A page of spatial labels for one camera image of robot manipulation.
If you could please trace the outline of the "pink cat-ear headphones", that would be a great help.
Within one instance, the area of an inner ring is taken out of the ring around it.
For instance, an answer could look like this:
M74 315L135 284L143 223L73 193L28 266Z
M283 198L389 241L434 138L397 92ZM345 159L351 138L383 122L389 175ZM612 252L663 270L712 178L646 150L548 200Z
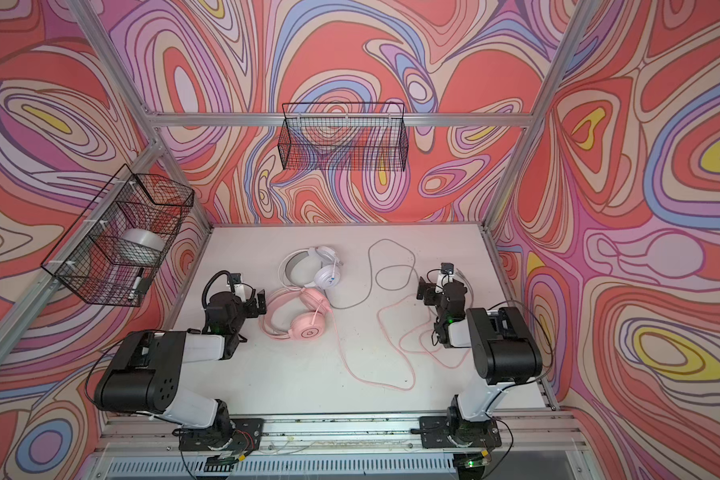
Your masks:
M276 327L272 323L274 314L294 300L298 300L306 311L296 315L287 328ZM323 335L327 315L332 311L328 298L316 288L280 289L267 300L267 312L259 319L259 328L266 336L278 341L312 340Z

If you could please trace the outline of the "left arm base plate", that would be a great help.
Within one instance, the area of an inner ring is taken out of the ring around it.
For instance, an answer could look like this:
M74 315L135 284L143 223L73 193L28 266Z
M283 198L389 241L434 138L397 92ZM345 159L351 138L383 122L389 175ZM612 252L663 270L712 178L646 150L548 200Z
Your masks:
M205 429L176 428L172 434L179 440L182 452L251 453L260 447L263 418L239 418Z

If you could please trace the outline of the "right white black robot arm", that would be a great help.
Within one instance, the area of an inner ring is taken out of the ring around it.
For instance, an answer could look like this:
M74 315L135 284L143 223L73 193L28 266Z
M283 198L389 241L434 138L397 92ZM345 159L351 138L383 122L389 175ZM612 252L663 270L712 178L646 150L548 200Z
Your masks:
M454 395L443 416L423 416L414 433L426 449L499 447L494 410L510 388L540 378L543 358L516 307L469 308L468 286L445 278L419 279L416 298L435 309L437 345L471 352L475 380Z

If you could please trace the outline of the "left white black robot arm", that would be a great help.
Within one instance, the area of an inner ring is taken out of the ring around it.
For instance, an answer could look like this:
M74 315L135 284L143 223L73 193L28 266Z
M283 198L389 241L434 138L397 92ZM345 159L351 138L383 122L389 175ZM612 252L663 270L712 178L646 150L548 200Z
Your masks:
M235 421L225 401L189 388L181 379L191 363L231 359L247 339L245 321L267 312L266 296L254 290L243 300L231 291L202 297L205 324L199 331L128 334L96 385L95 406L104 412L156 417L175 426L184 452L246 456L260 446L261 420Z

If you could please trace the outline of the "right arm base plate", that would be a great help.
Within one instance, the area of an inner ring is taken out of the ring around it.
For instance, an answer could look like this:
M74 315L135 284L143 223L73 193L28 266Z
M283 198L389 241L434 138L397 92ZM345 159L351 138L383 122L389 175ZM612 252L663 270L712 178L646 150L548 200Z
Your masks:
M425 449L501 447L502 439L494 419L471 422L447 416L422 416L413 431Z

